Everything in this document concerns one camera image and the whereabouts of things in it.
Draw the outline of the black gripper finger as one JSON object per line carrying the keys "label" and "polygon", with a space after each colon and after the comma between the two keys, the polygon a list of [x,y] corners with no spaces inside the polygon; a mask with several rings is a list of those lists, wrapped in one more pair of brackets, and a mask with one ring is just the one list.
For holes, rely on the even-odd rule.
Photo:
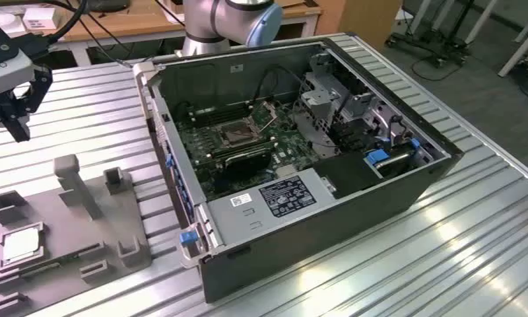
{"label": "black gripper finger", "polygon": [[[22,114],[27,117],[38,111],[54,82],[52,70],[46,65],[35,66],[34,75],[35,78],[30,81],[28,90],[18,97]],[[24,127],[18,122],[8,121],[6,122],[6,128],[12,134],[16,142],[30,141],[31,136],[28,127]]]}

